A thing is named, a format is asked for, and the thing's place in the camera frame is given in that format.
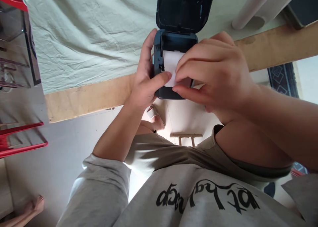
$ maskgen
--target cardboard tube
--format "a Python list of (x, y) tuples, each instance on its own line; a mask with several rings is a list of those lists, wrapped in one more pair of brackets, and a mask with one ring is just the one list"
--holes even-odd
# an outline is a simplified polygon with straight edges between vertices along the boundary
[(266, 1), (267, 0), (248, 0), (233, 20), (232, 27), (236, 30), (244, 28)]
[(170, 81), (168, 81), (168, 83), (165, 84), (166, 87), (174, 87), (175, 85), (184, 85), (190, 87), (190, 78), (183, 79), (181, 82), (175, 82), (177, 65), (183, 55), (184, 53), (181, 52), (172, 52), (166, 50), (163, 51), (162, 56), (165, 71), (169, 71), (172, 74)]

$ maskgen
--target chair leg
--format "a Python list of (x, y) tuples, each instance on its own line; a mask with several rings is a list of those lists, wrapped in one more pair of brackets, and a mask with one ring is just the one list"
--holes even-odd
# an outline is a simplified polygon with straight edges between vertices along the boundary
[(13, 134), (13, 133), (25, 131), (25, 130), (32, 129), (32, 128), (36, 128), (36, 127), (39, 127), (39, 126), (42, 126), (42, 125), (44, 125), (44, 123), (43, 122), (39, 122), (39, 123), (27, 124), (27, 125), (15, 127), (15, 128), (9, 128), (9, 129), (5, 129), (5, 130), (0, 130), (0, 135), (10, 135), (10, 134)]
[(34, 144), (31, 146), (27, 146), (27, 147), (22, 147), (22, 148), (17, 148), (17, 149), (8, 149), (5, 151), (1, 151), (0, 158), (5, 158), (5, 157), (8, 157), (8, 156), (11, 156), (14, 154), (24, 153), (27, 151), (32, 151), (32, 150), (35, 150), (38, 148), (46, 147), (46, 146), (48, 146), (48, 144), (49, 144), (48, 142), (45, 142), (45, 143), (41, 143), (41, 144)]

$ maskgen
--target printer lid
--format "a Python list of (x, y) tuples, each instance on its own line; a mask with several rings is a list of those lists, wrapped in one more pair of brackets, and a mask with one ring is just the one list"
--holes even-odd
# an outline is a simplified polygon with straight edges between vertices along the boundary
[(206, 24), (212, 0), (158, 0), (156, 22), (160, 29), (197, 33)]

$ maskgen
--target grey t-shirt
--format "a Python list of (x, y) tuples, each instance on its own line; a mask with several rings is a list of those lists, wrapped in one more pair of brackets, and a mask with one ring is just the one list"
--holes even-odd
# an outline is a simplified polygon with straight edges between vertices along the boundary
[(255, 187), (194, 164), (153, 172), (128, 203), (130, 169), (90, 155), (57, 226), (305, 226)]

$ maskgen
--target wooden table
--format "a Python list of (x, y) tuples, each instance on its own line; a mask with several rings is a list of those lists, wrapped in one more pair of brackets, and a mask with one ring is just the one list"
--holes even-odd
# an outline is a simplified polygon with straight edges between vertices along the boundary
[[(235, 42), (250, 72), (318, 55), (318, 23), (300, 31), (284, 25)], [(55, 123), (123, 105), (134, 74), (45, 95), (49, 122)]]

